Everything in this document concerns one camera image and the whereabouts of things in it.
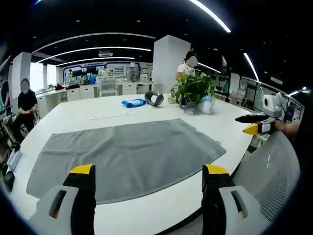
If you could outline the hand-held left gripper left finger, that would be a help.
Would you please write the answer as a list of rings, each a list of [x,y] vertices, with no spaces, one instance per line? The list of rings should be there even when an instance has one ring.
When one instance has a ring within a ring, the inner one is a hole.
[[[38,235],[93,235],[95,215],[93,164],[73,168],[62,185],[53,186],[36,204],[29,225]]]

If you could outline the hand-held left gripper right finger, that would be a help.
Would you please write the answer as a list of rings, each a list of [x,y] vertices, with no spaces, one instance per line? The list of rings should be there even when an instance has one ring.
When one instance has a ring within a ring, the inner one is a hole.
[[[202,166],[202,233],[260,235],[269,225],[261,205],[220,166]]]

